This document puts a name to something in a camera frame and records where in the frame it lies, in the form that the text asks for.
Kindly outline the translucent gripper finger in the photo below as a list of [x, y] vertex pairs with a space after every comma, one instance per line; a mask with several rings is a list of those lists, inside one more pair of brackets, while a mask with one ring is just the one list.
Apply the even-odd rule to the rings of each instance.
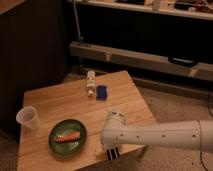
[[101, 156], [104, 156], [106, 155], [107, 152], [106, 150], [102, 147], [102, 146], [98, 146], [96, 149], [95, 149], [95, 155], [97, 157], [101, 157]]

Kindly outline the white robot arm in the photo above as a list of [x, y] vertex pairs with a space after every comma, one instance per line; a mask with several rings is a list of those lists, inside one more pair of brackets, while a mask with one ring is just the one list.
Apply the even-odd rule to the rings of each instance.
[[152, 125], [127, 125], [119, 111], [108, 113], [101, 130], [97, 156], [106, 154], [109, 160], [119, 157], [123, 144], [177, 148], [213, 153], [213, 121], [183, 121]]

